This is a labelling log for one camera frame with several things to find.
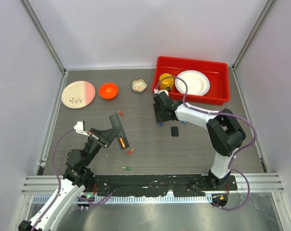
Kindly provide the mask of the black battery cover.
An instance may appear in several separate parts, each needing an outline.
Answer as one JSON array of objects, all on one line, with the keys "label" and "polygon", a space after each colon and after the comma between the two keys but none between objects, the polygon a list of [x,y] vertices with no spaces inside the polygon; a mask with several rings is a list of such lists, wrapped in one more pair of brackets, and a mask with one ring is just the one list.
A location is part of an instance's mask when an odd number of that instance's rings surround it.
[{"label": "black battery cover", "polygon": [[179,136],[179,129],[177,126],[171,127],[171,136],[178,137]]}]

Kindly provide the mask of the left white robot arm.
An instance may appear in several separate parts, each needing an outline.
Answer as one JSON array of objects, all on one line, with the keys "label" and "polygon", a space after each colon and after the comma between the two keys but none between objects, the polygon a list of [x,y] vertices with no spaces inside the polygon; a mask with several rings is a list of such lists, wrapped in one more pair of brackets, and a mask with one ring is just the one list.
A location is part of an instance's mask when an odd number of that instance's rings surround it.
[{"label": "left white robot arm", "polygon": [[62,178],[54,170],[58,186],[47,203],[28,221],[18,225],[19,231],[55,231],[71,204],[82,192],[89,192],[94,185],[94,173],[87,168],[101,148],[107,148],[120,138],[121,125],[99,130],[91,128],[85,131],[83,121],[78,121],[70,131],[85,135],[88,140],[82,150],[72,149],[68,152],[67,168]]}]

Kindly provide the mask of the black remote control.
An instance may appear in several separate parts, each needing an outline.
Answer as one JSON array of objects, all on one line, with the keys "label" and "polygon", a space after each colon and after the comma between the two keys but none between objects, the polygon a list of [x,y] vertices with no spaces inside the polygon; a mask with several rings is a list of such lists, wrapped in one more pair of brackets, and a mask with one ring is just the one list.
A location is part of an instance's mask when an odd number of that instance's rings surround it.
[{"label": "black remote control", "polygon": [[121,121],[120,121],[120,118],[119,118],[118,114],[110,115],[110,116],[109,116],[109,120],[110,120],[110,122],[111,122],[112,127],[113,127],[113,128],[116,128],[117,130],[119,130],[119,132],[118,132],[116,138],[117,138],[117,141],[118,141],[118,143],[119,143],[119,145],[120,145],[121,150],[124,150],[124,148],[122,147],[121,142],[120,142],[120,140],[119,140],[120,137],[122,137],[123,140],[124,140],[124,142],[125,142],[125,145],[126,145],[126,148],[125,148],[125,149],[129,148],[130,145],[129,145],[129,143],[128,143],[127,136],[126,136],[126,134],[125,134],[125,131],[124,131],[123,125],[122,125],[122,123],[121,123]]}]

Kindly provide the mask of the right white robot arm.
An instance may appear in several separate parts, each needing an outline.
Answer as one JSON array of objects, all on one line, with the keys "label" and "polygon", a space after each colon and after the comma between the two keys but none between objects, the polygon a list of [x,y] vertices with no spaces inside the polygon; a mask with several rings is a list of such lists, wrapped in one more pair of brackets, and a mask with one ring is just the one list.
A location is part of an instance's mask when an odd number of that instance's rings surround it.
[{"label": "right white robot arm", "polygon": [[212,147],[215,150],[214,163],[208,173],[209,186],[220,190],[230,175],[230,162],[239,150],[246,133],[233,117],[229,109],[211,111],[195,107],[189,103],[172,100],[165,90],[155,90],[154,112],[158,123],[185,121],[208,131]]}]

